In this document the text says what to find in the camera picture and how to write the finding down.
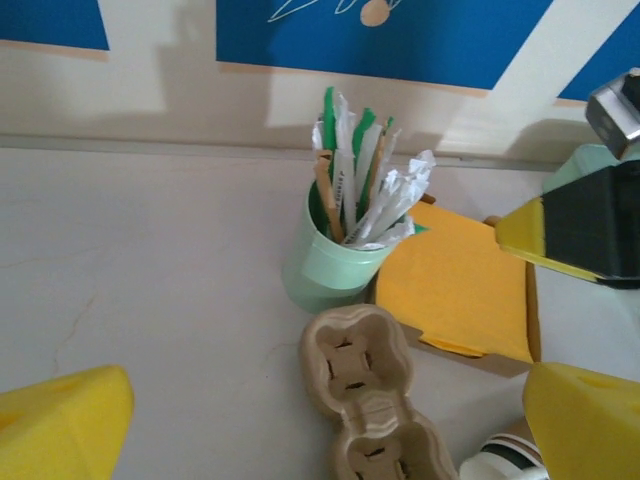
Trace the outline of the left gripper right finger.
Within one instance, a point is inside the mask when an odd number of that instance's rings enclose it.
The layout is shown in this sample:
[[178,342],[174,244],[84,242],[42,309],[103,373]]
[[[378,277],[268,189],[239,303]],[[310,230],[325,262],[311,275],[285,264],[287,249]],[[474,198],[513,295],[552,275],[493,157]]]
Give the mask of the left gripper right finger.
[[640,383],[537,363],[523,406],[550,480],[640,480]]

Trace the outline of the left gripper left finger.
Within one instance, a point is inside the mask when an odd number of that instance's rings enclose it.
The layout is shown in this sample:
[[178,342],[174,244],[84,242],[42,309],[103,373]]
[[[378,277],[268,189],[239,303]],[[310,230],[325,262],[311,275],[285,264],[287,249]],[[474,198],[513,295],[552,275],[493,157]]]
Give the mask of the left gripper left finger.
[[0,480],[111,480],[133,411],[118,365],[0,392]]

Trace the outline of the brown paper coffee cup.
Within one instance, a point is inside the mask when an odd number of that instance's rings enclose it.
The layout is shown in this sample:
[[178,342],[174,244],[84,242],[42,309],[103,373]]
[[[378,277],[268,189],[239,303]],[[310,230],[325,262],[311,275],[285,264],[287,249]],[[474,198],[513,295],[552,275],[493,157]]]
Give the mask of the brown paper coffee cup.
[[500,434],[518,437],[520,439],[524,439],[527,442],[534,443],[531,430],[525,417],[521,417],[518,420],[510,423],[507,427],[500,431]]

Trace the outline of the black paper coffee cup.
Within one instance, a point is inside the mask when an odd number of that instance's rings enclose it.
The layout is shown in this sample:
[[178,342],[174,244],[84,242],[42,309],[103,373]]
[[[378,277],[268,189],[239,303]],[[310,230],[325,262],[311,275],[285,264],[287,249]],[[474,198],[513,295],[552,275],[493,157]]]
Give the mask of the black paper coffee cup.
[[460,480],[550,480],[540,451],[512,433],[491,436],[459,469]]

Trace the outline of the brown pulp cup carrier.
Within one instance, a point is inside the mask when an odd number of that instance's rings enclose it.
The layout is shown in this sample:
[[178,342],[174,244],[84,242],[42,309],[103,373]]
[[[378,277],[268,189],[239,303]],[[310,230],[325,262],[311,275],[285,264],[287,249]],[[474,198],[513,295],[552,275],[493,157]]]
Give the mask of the brown pulp cup carrier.
[[306,391],[334,425],[334,480],[459,480],[435,425],[411,404],[413,364],[400,324],[360,304],[327,310],[299,344]]

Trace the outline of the mint green zip case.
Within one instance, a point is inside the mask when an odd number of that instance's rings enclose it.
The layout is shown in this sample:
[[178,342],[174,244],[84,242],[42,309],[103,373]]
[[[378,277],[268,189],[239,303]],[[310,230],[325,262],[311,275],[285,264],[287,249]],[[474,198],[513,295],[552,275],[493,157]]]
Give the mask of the mint green zip case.
[[581,145],[574,150],[569,159],[556,172],[543,182],[542,193],[546,194],[619,163],[620,161],[604,145]]

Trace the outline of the wooden stirrer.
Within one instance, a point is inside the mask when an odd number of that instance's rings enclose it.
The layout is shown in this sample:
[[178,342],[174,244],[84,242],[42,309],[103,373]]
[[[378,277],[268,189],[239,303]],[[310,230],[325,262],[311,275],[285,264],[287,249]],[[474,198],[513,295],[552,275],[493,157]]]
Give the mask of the wooden stirrer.
[[377,180],[379,177],[379,170],[382,164],[382,160],[383,160],[384,152],[386,148],[386,137],[393,123],[394,123],[394,117],[389,116],[378,138],[376,150],[374,152],[374,158],[372,161],[372,176],[371,176],[369,195],[368,195],[369,203],[372,203],[375,196],[377,195],[377,191],[378,191]]
[[317,151],[314,173],[316,177],[316,186],[322,201],[323,209],[328,219],[332,239],[336,243],[341,244],[344,241],[345,236],[329,175],[331,160],[332,152],[330,150]]

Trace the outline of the green white wrapped straw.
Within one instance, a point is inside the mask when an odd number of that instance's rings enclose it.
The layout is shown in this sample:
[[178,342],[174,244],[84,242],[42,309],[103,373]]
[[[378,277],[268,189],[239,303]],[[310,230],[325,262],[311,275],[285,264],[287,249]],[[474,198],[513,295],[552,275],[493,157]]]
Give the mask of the green white wrapped straw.
[[328,87],[323,110],[312,130],[312,146],[315,155],[319,150],[332,152],[329,175],[345,236],[342,243],[356,224],[354,129],[355,114],[346,98]]
[[365,108],[360,123],[354,132],[357,149],[355,170],[356,220],[359,221],[363,213],[363,195],[368,178],[373,153],[378,143],[382,126],[376,122],[376,115],[370,108]]

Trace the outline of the mint green utensil cup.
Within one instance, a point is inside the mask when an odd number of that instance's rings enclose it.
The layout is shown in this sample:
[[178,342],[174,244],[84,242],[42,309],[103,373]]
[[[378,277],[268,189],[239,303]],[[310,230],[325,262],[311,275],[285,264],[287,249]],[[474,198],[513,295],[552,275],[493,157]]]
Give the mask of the mint green utensil cup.
[[326,215],[311,183],[290,247],[282,282],[288,297],[310,313],[358,303],[394,245],[373,250],[342,246],[325,235]]

